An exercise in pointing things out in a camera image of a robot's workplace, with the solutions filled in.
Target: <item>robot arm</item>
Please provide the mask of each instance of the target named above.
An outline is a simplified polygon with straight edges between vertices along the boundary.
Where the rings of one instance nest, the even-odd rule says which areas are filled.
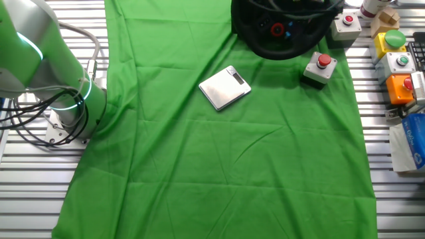
[[[90,138],[103,116],[106,91],[93,81],[94,58],[87,73],[63,41],[56,15],[44,0],[0,0],[0,55],[0,97],[17,98],[32,92],[48,102],[64,89],[74,89],[80,101],[72,94],[63,94],[50,107],[68,133],[76,131],[66,125],[88,114],[88,121],[82,120],[76,127],[82,130],[80,138]],[[83,102],[87,111],[78,107]]]

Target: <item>green button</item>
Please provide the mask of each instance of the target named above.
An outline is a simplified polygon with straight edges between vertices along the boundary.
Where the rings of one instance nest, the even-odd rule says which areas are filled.
[[[389,30],[385,34],[385,42],[391,48],[400,48],[406,44],[406,37],[403,33],[398,30]]]
[[[409,59],[407,59],[405,56],[400,57],[400,61],[406,64],[409,63]]]

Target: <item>black cable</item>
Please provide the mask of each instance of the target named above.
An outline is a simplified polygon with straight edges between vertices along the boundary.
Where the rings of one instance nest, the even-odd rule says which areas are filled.
[[[74,92],[67,92],[67,94],[70,94],[71,96],[73,96],[74,94],[71,94],[71,93],[74,93]],[[81,104],[81,102],[84,102],[84,98],[81,96],[81,95],[78,95],[78,99],[77,98],[75,98],[75,102],[76,102],[76,104],[77,104],[77,107],[78,107],[78,113],[80,114],[80,116],[81,116],[81,114],[84,114],[84,111],[83,111],[83,109],[82,109],[82,105],[83,104]],[[15,100],[14,101],[14,103],[15,103],[15,107],[16,108],[20,108],[19,107],[19,103],[18,103],[18,101],[17,100]],[[36,146],[45,146],[45,147],[54,147],[54,146],[59,146],[59,145],[65,145],[65,144],[68,144],[68,143],[70,143],[71,141],[74,141],[83,131],[84,131],[84,129],[86,128],[86,126],[87,126],[87,124],[88,124],[88,118],[89,118],[89,115],[88,115],[88,108],[87,108],[87,105],[86,104],[84,104],[84,109],[85,109],[85,114],[86,114],[86,119],[85,119],[85,122],[84,122],[84,125],[82,126],[82,128],[80,129],[80,131],[73,137],[73,138],[71,138],[71,139],[69,139],[74,133],[75,133],[75,131],[78,129],[78,126],[80,125],[79,123],[80,123],[80,121],[82,120],[82,118],[77,122],[77,124],[75,125],[75,127],[73,127],[72,128],[72,131],[64,138],[64,139],[62,139],[62,140],[60,140],[60,141],[58,141],[58,142],[55,142],[55,143],[51,143],[51,142],[47,142],[47,141],[44,141],[44,140],[42,140],[42,139],[40,139],[40,138],[38,138],[36,135],[34,135],[33,133],[31,133],[31,131],[29,131],[24,125],[22,125],[21,127],[29,134],[29,135],[31,135],[31,136],[33,136],[35,139],[37,139],[39,142],[36,142],[36,141],[31,141],[31,140],[29,140],[29,139],[27,139],[20,131],[19,131],[19,129],[15,129],[16,130],[16,132],[25,140],[25,141],[27,141],[28,143],[31,143],[31,144],[33,144],[33,145],[36,145]],[[19,120],[19,122],[20,123],[22,123],[22,119],[21,119],[21,116],[18,116],[17,117],[17,119]]]
[[[31,110],[31,111],[24,111],[24,112],[21,112],[21,113],[19,113],[19,114],[15,114],[15,115],[12,115],[12,116],[7,117],[7,118],[0,119],[0,122],[4,122],[4,121],[8,121],[8,120],[12,120],[12,119],[14,119],[14,118],[16,118],[16,117],[18,117],[18,116],[23,115],[23,114],[30,113],[30,112],[36,112],[36,111],[39,111],[40,109],[34,109],[34,110]]]
[[[344,2],[344,0],[338,0],[337,2],[335,2],[334,4],[332,4],[332,6],[328,7],[326,10],[319,10],[319,11],[282,11],[282,10],[277,10],[277,9],[272,9],[266,6],[263,6],[259,3],[256,3],[255,0],[248,0],[251,4],[255,5],[256,7],[259,7],[263,10],[266,11],[270,11],[270,12],[274,12],[274,13],[281,13],[283,15],[301,15],[301,16],[306,16],[308,17],[308,15],[312,15],[312,14],[320,14],[323,15],[325,13],[328,12],[333,12],[334,8],[336,8],[336,6],[338,6],[339,4],[341,4],[342,2]]]
[[[35,114],[34,116],[32,116],[31,118],[29,118],[27,121],[20,122],[16,125],[3,126],[3,127],[0,127],[0,130],[13,129],[14,127],[21,127],[22,125],[25,125],[26,123],[32,122],[33,120],[37,119],[37,117],[39,117],[59,97],[61,97],[62,95],[65,95],[65,94],[71,94],[71,92],[72,92],[71,90],[65,90],[61,93],[56,94],[55,96],[46,100],[45,102],[41,102],[41,103],[36,104],[34,106],[31,106],[31,107],[20,108],[20,109],[0,108],[0,110],[4,109],[6,112],[19,112],[19,111],[21,111],[21,112],[25,112],[25,113],[31,112],[32,110],[34,110],[36,108],[40,108],[39,112],[37,114]],[[14,118],[20,117],[20,115],[14,115],[13,117]]]

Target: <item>blue box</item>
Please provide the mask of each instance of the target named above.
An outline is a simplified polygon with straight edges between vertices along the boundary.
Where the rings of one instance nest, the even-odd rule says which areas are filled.
[[[425,114],[410,114],[402,120],[417,169],[425,165]]]

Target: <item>emergency stop button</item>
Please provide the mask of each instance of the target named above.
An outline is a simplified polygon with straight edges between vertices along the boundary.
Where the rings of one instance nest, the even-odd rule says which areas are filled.
[[[343,23],[347,26],[353,24],[354,18],[352,16],[345,16],[343,19]]]
[[[328,64],[331,64],[331,61],[332,58],[328,54],[322,54],[319,56],[319,60],[317,61],[317,67],[324,69]]]
[[[410,77],[404,79],[403,87],[406,90],[413,90],[412,79]]]

